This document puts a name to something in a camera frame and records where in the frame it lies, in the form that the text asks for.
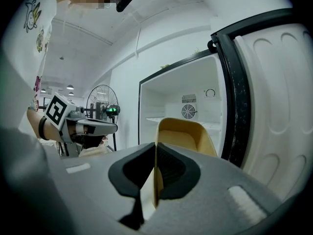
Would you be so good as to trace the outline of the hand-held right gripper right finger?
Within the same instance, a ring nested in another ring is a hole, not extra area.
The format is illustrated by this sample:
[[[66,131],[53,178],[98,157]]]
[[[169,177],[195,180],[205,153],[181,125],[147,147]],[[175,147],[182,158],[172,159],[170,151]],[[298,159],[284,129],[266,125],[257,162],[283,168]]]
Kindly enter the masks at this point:
[[[234,235],[269,217],[281,200],[232,163],[159,144],[157,181],[163,185],[147,235]]]

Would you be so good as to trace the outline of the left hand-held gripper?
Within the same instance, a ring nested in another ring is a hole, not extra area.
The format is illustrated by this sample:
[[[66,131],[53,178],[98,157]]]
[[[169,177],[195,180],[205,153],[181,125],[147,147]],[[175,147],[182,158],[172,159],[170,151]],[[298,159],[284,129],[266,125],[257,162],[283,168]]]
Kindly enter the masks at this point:
[[[68,124],[75,125],[77,135],[108,135],[117,132],[118,126],[114,123],[85,118],[84,108],[75,105],[65,96],[55,93],[50,100],[44,116],[58,130],[64,149],[61,156],[78,157],[82,145],[75,143],[68,130]]]

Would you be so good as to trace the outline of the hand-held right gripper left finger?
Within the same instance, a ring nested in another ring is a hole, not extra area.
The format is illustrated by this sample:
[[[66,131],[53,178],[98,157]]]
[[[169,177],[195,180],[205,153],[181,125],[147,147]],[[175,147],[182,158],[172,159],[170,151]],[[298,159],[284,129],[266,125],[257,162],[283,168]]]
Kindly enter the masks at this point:
[[[154,168],[153,143],[103,155],[61,158],[49,150],[46,155],[52,178],[69,199],[133,230],[144,224],[140,191]]]

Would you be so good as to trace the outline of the yellow plastic tray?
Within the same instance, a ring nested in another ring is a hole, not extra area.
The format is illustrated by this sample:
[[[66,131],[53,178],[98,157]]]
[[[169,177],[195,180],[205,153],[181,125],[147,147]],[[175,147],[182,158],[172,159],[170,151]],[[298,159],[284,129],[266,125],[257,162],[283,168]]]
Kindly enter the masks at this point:
[[[198,183],[201,170],[190,158],[175,154],[165,144],[182,147],[197,153],[216,157],[210,135],[197,122],[165,118],[156,131],[154,164],[154,206],[160,200],[183,198]]]

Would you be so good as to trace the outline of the black mini fridge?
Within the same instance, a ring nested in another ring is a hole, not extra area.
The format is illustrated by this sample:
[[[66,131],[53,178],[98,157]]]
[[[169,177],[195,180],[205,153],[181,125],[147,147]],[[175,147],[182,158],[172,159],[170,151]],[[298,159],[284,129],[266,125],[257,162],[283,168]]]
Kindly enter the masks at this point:
[[[219,157],[282,201],[313,171],[313,33],[291,8],[214,32],[207,49],[141,80],[137,142],[152,142],[146,118],[219,123],[209,131]]]

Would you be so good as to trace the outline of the person's left forearm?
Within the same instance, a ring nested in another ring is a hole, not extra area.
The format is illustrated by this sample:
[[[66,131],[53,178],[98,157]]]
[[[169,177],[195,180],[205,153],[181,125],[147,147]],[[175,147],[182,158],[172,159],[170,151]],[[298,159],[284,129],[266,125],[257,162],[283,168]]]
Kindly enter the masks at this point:
[[[26,115],[33,131],[35,132],[36,137],[40,138],[38,134],[38,126],[39,126],[40,119],[43,116],[41,116],[38,112],[34,111],[31,108],[27,109]],[[62,141],[59,135],[59,131],[50,123],[49,120],[47,120],[45,124],[45,136],[49,140],[54,140],[54,141],[59,141],[59,142]]]

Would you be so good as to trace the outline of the person's left hand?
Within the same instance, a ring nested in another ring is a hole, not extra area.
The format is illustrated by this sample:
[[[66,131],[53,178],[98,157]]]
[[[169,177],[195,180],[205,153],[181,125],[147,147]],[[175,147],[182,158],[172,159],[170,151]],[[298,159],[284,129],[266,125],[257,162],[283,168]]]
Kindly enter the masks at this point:
[[[98,147],[103,143],[106,136],[86,136],[86,135],[75,135],[72,140],[82,146],[83,149],[89,149]]]

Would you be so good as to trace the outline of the black standing fan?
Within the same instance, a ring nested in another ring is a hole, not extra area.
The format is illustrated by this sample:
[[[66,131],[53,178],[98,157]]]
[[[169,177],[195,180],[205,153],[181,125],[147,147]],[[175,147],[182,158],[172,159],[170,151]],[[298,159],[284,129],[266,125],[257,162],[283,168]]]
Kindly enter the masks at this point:
[[[121,110],[113,89],[108,85],[98,85],[90,92],[85,111],[88,118],[117,124]]]

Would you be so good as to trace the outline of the black wristband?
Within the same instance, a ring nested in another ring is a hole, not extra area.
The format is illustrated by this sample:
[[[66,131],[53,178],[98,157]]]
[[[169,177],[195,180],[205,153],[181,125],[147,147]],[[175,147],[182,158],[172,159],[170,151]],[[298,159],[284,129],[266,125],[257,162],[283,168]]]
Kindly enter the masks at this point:
[[[38,134],[40,136],[41,139],[47,141],[49,140],[46,136],[45,136],[45,124],[46,124],[47,118],[45,116],[43,116],[40,119],[39,122],[39,126],[38,126]]]

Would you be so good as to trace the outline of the person's light grey trousers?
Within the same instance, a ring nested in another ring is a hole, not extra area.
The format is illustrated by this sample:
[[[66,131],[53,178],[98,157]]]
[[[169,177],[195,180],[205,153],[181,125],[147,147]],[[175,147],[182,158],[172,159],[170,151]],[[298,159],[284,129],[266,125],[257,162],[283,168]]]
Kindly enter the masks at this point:
[[[0,127],[0,235],[61,235],[60,210],[43,146]]]

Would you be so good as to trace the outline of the white printed t-shirt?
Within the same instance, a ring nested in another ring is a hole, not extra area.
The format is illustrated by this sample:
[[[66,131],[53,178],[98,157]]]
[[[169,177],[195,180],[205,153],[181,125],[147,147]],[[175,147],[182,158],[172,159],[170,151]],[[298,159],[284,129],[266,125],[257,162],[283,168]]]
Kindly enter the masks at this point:
[[[24,0],[0,40],[0,127],[33,135],[27,120],[45,67],[56,0]]]

